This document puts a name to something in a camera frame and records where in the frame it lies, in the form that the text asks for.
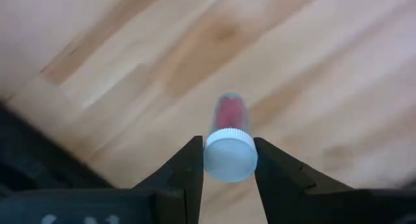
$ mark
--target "light wooden surface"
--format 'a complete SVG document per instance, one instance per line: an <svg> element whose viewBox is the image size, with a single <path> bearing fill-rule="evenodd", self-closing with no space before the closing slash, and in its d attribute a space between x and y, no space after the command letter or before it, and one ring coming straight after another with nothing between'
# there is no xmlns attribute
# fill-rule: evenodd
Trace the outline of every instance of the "light wooden surface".
<svg viewBox="0 0 416 224"><path fill-rule="evenodd" d="M116 186L230 91L254 136L351 186L416 175L416 0L36 1L0 5L1 97ZM265 223L255 181L205 176L201 220Z"/></svg>

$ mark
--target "wooden floor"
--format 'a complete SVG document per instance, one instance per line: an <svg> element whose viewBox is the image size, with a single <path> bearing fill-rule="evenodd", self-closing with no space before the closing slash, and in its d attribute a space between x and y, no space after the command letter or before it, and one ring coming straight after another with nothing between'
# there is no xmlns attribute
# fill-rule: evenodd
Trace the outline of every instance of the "wooden floor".
<svg viewBox="0 0 416 224"><path fill-rule="evenodd" d="M0 0L0 94L132 187L238 92L252 134L353 187L416 176L416 0ZM205 176L203 223L265 223Z"/></svg>

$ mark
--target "red material inside vial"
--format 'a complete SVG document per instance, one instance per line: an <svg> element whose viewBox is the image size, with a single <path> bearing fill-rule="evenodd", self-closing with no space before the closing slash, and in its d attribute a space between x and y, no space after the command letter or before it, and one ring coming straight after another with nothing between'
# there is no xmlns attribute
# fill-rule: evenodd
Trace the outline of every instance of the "red material inside vial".
<svg viewBox="0 0 416 224"><path fill-rule="evenodd" d="M218 129L244 127L244 103L238 97L223 97L216 111L216 126Z"/></svg>

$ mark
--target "white screw cap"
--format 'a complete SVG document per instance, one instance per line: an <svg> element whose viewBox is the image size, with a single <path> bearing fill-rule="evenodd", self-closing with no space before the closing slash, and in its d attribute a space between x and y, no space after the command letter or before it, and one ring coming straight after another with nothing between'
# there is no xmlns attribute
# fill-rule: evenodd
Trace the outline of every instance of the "white screw cap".
<svg viewBox="0 0 416 224"><path fill-rule="evenodd" d="M208 136L203 151L207 172L224 182L247 179L257 167L253 138L240 129L220 129Z"/></svg>

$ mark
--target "clear plastic tube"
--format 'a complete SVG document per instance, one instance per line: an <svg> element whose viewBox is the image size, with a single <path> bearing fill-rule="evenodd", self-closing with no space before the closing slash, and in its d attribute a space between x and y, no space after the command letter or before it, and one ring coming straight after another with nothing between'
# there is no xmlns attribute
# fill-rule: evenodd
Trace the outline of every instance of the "clear plastic tube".
<svg viewBox="0 0 416 224"><path fill-rule="evenodd" d="M203 156L207 172L224 182L242 181L255 171L257 151L249 133L248 110L239 94L218 99Z"/></svg>

